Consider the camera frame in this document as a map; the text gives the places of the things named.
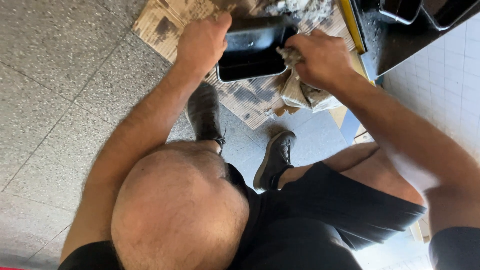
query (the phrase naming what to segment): black shorts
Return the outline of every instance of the black shorts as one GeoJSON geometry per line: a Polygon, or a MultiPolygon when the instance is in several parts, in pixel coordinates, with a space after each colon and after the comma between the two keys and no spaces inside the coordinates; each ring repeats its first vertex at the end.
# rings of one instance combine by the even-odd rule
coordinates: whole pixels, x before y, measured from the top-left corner
{"type": "Polygon", "coordinates": [[[426,208],[378,191],[315,163],[297,181],[281,190],[257,194],[231,164],[233,183],[246,195],[250,215],[237,257],[248,252],[256,234],[280,219],[310,218],[333,226],[351,250],[361,250],[406,230],[426,208]]]}

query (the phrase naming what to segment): hairy arm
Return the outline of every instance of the hairy arm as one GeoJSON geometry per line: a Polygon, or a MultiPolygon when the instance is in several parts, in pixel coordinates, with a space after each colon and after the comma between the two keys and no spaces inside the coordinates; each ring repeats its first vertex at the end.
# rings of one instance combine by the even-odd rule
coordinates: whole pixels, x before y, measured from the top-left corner
{"type": "Polygon", "coordinates": [[[305,57],[296,66],[302,80],[345,104],[424,195],[432,234],[453,226],[480,228],[480,167],[460,145],[357,74],[343,39],[313,31],[286,46],[305,57]]]}
{"type": "Polygon", "coordinates": [[[218,21],[207,18],[185,27],[176,63],[117,126],[95,160],[60,262],[85,244],[111,239],[113,207],[125,177],[138,160],[165,144],[188,98],[226,49],[230,24],[224,14],[218,21]]]}

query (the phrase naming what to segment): white tile wall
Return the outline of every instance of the white tile wall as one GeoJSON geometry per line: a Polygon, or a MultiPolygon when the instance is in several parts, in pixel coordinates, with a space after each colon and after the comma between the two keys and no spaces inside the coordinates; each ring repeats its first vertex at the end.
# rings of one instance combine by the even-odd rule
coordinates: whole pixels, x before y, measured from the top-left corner
{"type": "Polygon", "coordinates": [[[480,14],[389,71],[384,88],[480,161],[480,14]]]}

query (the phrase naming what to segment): speckled floor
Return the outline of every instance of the speckled floor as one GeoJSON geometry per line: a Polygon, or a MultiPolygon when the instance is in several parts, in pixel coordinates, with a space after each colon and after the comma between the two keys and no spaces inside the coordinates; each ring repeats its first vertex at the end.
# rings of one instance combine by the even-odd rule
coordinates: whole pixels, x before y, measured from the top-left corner
{"type": "MultiPolygon", "coordinates": [[[[130,32],[144,0],[0,0],[0,266],[54,269],[95,154],[170,65],[130,32]]],[[[347,146],[328,112],[251,130],[225,107],[223,156],[252,184],[272,134],[294,165],[347,146]]],[[[183,115],[169,140],[191,140],[183,115]]]]}

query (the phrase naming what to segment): flattened cardboard box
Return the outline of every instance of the flattened cardboard box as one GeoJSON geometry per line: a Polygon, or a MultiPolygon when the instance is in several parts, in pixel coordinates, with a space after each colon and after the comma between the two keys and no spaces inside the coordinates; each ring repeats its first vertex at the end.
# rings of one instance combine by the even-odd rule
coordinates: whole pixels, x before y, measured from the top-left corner
{"type": "MultiPolygon", "coordinates": [[[[268,3],[265,0],[149,0],[132,29],[145,43],[173,63],[179,37],[188,22],[222,11],[230,12],[234,18],[259,16],[268,3]]],[[[355,48],[336,6],[330,19],[322,23],[301,21],[299,29],[302,33],[321,29],[331,36],[343,37],[350,50],[355,48]]],[[[280,97],[289,75],[290,71],[286,71],[278,76],[222,83],[217,80],[213,69],[205,80],[216,87],[220,102],[225,107],[255,129],[273,112],[280,116],[285,110],[290,109],[293,113],[298,109],[286,106],[280,97]]]]}

